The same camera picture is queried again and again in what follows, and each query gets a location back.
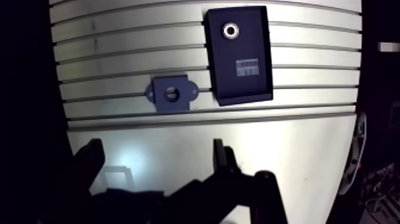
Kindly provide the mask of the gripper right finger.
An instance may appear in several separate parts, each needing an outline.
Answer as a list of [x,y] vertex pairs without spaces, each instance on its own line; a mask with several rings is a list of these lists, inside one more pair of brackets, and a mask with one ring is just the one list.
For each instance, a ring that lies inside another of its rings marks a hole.
[[220,223],[237,206],[249,208],[251,223],[288,222],[274,173],[242,173],[221,139],[213,140],[213,166],[206,180],[193,180],[168,197],[169,223]]

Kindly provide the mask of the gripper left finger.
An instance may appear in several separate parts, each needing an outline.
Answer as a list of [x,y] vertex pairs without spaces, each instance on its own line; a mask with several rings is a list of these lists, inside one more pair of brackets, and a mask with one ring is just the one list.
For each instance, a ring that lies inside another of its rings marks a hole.
[[164,199],[161,191],[131,192],[107,189],[92,194],[105,163],[99,138],[82,146],[51,184],[51,199],[40,215],[41,223],[156,223]]

